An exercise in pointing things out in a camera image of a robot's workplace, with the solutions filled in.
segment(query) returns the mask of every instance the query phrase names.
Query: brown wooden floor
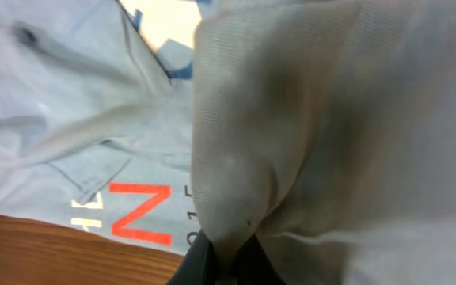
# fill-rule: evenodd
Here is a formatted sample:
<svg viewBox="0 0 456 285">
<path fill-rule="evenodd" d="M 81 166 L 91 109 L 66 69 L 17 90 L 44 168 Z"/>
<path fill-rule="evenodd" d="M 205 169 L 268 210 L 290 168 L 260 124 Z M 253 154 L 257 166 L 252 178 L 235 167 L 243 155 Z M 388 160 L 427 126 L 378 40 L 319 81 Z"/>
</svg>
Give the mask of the brown wooden floor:
<svg viewBox="0 0 456 285">
<path fill-rule="evenodd" d="M 0 285 L 165 284 L 182 257 L 0 216 Z"/>
</svg>

